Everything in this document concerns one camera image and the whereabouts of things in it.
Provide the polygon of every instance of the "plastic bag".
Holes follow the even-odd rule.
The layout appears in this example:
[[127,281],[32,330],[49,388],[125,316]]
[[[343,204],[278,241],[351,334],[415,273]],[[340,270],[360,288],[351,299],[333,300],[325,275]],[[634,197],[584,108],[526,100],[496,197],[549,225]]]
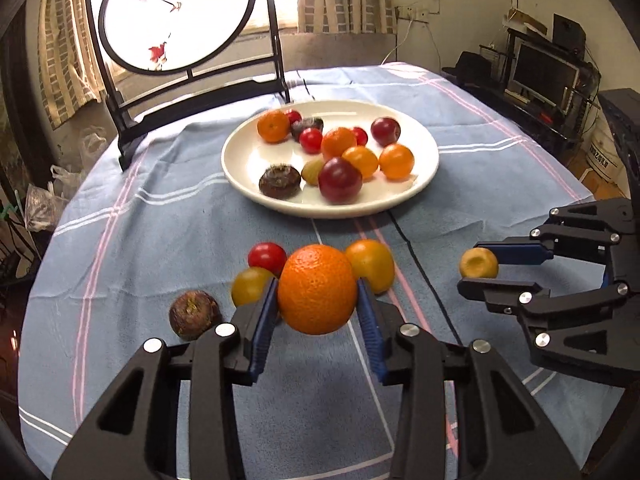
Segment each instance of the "plastic bag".
[[79,146],[82,168],[89,173],[100,156],[107,149],[107,139],[104,128],[89,126],[80,131]]
[[24,205],[24,224],[29,231],[53,231],[60,222],[68,200],[53,194],[53,184],[49,189],[29,184]]
[[58,192],[56,195],[65,200],[71,200],[73,198],[84,180],[83,173],[71,173],[65,170],[65,168],[60,168],[60,166],[52,166],[51,175],[54,180],[54,189],[56,188],[56,184],[60,183],[60,185],[57,186]]

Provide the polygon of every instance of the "computer monitor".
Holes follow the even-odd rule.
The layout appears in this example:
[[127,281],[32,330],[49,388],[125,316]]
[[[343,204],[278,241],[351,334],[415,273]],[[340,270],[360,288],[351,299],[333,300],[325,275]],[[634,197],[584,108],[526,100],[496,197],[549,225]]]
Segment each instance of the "computer monitor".
[[520,45],[512,81],[535,97],[566,113],[571,89],[580,71],[573,65],[530,44]]

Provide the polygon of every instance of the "speaker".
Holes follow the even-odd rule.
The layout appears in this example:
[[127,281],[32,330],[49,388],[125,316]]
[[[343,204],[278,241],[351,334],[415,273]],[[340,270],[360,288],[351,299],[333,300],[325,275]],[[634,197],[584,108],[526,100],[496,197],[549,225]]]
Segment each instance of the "speaker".
[[553,44],[571,52],[578,59],[584,60],[587,35],[584,33],[580,23],[576,23],[559,14],[554,14]]

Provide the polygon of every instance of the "monitor screen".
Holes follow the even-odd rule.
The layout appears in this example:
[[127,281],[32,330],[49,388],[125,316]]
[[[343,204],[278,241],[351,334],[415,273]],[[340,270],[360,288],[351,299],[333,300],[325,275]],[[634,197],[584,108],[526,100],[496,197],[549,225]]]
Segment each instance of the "monitor screen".
[[564,88],[574,87],[577,72],[577,68],[564,61],[523,43],[513,80],[562,108]]

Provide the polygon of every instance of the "blue tablecloth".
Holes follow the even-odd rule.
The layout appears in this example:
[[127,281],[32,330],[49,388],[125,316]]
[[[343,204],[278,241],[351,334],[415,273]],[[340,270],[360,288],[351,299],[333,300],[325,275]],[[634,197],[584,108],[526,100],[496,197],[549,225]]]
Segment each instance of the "blue tablecloth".
[[[125,173],[112,144],[66,208],[31,292],[19,369],[31,458],[50,476],[79,422],[136,349],[152,336],[180,342],[167,316],[180,293],[208,291],[229,319],[230,283],[256,242],[274,240],[287,251],[319,241],[341,249],[368,237],[386,242],[398,264],[385,299],[441,340],[490,341],[582,464],[620,391],[532,366],[516,320],[459,297],[456,282],[460,255],[478,240],[526,235],[550,208],[591,200],[589,192],[513,123],[423,69],[308,70],[288,73],[287,81],[294,101],[358,99],[416,118],[439,146],[433,181],[392,211],[355,220],[291,218],[250,202],[226,181],[220,150],[236,126],[280,105],[276,96],[160,128]],[[566,294],[597,288],[602,268],[556,258],[541,267],[505,266],[500,277]],[[236,388],[249,480],[386,478],[400,390],[372,380],[363,354],[355,318],[322,337],[277,327],[257,385]],[[183,478],[187,400],[186,385],[178,422]],[[448,420],[454,478],[455,413]]]

